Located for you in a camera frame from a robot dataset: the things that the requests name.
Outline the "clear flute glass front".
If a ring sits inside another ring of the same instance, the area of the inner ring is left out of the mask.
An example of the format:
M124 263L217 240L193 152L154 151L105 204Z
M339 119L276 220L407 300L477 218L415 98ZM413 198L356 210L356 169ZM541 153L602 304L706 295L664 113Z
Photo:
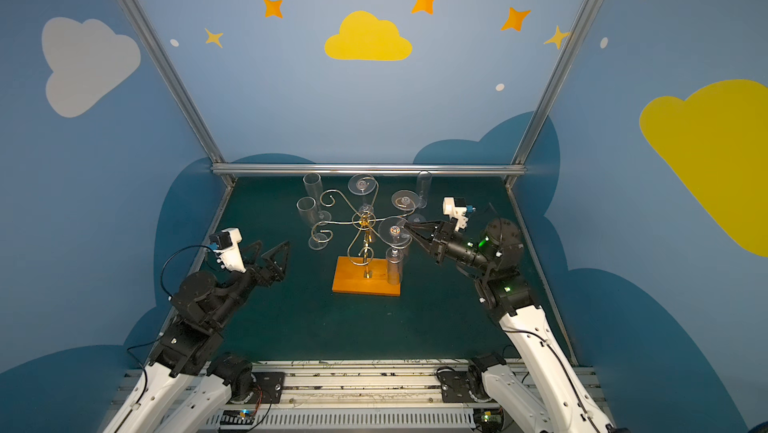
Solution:
M408 218L410 222L422 223L426 221L426 218L423 215L423 210L428 204L431 181L432 174L429 171L420 171L417 175L416 193L419 196L419 203L416 212L411 214Z

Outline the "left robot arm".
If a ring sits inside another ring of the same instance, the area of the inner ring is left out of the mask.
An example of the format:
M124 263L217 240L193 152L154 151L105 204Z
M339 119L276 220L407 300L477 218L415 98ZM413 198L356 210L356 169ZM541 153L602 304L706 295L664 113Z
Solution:
M262 243L244 262L236 244L217 254L229 277L209 271L187 276L170 297L176 310L160 337L150 342L141 379L105 427L107 432L196 432L232 399L249 399L257 387L252 362L234 354L214 354L223 330L257 287L284 280L291 243L261 253Z

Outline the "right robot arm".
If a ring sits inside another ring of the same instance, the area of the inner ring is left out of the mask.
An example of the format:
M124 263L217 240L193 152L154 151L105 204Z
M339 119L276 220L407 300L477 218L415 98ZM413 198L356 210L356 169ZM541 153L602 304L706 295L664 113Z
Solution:
M536 391L514 379L497 354L473 359L480 390L523 432L616 432L618 426L579 380L535 302L518 264L524 245L510 220L490 221L481 238L465 239L458 221L407 222L403 228L436 263L445 259L468 268L481 303L507 335Z

